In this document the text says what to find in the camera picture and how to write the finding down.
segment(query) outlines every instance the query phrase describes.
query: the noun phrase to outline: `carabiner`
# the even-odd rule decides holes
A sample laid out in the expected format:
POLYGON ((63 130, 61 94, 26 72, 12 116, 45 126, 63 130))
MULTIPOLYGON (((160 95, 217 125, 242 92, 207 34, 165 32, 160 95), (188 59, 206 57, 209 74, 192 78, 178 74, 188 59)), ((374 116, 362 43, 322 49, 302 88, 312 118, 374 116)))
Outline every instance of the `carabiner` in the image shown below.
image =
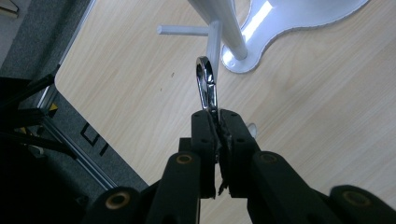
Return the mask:
POLYGON ((219 125, 218 96, 212 65, 206 56, 198 57, 196 62, 198 91, 202 109, 209 112, 216 125, 219 125))

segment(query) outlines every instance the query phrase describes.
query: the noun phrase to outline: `metal clip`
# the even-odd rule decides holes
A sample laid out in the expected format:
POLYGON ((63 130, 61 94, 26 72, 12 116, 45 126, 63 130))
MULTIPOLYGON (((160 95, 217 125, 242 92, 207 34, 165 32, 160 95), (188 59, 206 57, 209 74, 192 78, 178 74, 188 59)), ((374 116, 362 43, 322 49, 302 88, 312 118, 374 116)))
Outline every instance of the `metal clip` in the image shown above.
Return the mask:
POLYGON ((212 65, 206 56, 198 57, 196 76, 202 109, 209 112, 216 126, 219 127, 218 96, 212 65))

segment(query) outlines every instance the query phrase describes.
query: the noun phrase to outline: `screw hole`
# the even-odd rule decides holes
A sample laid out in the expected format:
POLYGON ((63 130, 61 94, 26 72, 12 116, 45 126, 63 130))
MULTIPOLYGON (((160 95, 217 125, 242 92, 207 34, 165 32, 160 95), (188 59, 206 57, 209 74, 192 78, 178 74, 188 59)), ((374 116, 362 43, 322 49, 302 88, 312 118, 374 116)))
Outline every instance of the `screw hole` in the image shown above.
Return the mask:
POLYGON ((126 191, 114 193, 106 200, 106 207, 111 210, 120 209, 127 205, 131 200, 131 196, 126 191))
POLYGON ((371 204, 370 199, 359 192, 345 191, 343 193, 344 199, 354 206, 368 206, 371 204))
POLYGON ((176 158, 176 161, 179 164, 188 164, 192 162, 192 157, 190 155, 180 155, 176 158))

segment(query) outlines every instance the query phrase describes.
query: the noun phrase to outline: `gray carpet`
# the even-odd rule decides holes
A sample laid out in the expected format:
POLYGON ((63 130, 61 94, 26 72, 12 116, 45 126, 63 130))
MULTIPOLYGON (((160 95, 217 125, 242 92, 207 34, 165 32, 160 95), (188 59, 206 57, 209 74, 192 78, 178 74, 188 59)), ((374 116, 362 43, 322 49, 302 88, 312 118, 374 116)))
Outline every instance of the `gray carpet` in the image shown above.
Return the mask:
MULTIPOLYGON (((0 68, 0 77, 38 80, 58 66, 90 0, 32 0, 21 27, 0 68)), ((21 103, 21 107, 36 107, 42 92, 21 103)), ((147 184, 99 136, 92 146, 80 133, 84 118, 58 94, 54 103, 59 107, 53 117, 55 124, 77 143, 118 186, 142 190, 147 184)), ((85 135, 93 140, 97 133, 88 127, 85 135)), ((43 136, 51 138, 44 132, 43 136)), ((77 196, 88 196, 88 205, 104 192, 103 188, 70 157, 45 150, 49 164, 77 196)))

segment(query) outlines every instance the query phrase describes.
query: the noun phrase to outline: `white rod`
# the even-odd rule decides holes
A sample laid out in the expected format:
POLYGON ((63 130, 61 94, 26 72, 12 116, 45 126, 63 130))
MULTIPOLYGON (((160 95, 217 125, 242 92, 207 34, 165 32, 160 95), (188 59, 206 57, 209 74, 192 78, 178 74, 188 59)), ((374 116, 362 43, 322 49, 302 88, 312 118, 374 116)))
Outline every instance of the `white rod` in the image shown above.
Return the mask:
POLYGON ((176 26, 176 25, 159 25, 157 27, 159 35, 199 35, 207 36, 208 27, 202 26, 176 26))
POLYGON ((202 19, 209 25, 212 21, 221 21, 224 44, 237 60, 248 56, 248 49, 236 20, 233 0, 189 0, 202 19))
POLYGON ((218 80, 221 33, 221 21, 212 21, 209 24, 209 37, 207 39, 206 57, 209 59, 210 64, 212 65, 215 83, 218 80))

